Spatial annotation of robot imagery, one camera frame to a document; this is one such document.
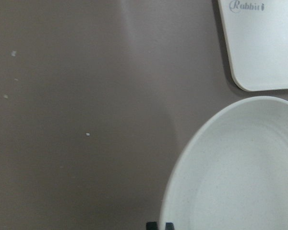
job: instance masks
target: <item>gray tabletop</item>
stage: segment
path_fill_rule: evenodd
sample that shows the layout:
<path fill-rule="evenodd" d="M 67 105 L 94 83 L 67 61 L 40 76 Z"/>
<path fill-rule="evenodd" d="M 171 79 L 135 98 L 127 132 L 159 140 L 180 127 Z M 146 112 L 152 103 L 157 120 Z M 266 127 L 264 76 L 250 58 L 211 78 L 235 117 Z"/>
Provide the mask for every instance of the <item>gray tabletop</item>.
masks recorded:
<path fill-rule="evenodd" d="M 0 0 L 0 230 L 145 229 L 240 99 L 215 0 Z"/>

